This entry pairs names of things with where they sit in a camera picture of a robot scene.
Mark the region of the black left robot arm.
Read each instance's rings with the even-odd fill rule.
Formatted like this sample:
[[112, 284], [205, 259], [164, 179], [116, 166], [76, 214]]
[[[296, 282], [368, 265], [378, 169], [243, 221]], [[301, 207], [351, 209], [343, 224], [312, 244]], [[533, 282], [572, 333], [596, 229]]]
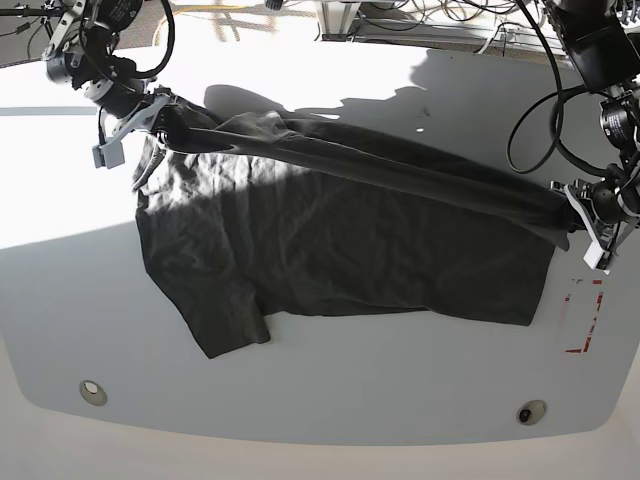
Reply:
[[596, 182], [564, 188], [591, 237], [597, 261], [610, 260], [639, 227], [639, 36], [625, 32], [615, 1], [546, 1], [549, 23], [582, 85], [563, 95], [599, 95], [599, 125], [619, 162], [595, 167], [558, 145], [561, 155]]

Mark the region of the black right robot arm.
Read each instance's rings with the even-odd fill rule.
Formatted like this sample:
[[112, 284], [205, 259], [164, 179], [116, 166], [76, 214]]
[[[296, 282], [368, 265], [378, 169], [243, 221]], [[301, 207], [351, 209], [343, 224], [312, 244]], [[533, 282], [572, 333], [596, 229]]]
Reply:
[[107, 142], [104, 115], [123, 119], [145, 101], [146, 85], [166, 68], [173, 54], [176, 29], [171, 3], [161, 3], [168, 24], [165, 53], [147, 70], [115, 54], [120, 34], [141, 12], [141, 1], [73, 1], [55, 28], [42, 60], [48, 79], [83, 88], [98, 106], [99, 144]]

